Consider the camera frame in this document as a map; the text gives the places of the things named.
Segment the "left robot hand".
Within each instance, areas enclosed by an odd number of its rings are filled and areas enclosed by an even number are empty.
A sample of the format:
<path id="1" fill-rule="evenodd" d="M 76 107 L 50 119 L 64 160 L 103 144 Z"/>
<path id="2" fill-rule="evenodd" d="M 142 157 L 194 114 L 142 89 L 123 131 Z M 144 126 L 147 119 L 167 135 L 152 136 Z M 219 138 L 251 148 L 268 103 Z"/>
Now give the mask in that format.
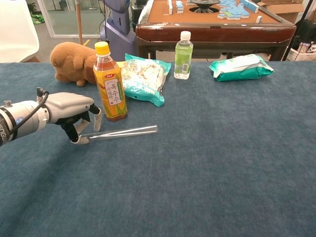
<path id="1" fill-rule="evenodd" d="M 69 92 L 53 93 L 48 96 L 45 107 L 49 113 L 48 123 L 61 126 L 73 144 L 89 143 L 88 138 L 79 134 L 90 124 L 90 113 L 94 114 L 94 130 L 100 130 L 102 110 L 90 97 Z"/>

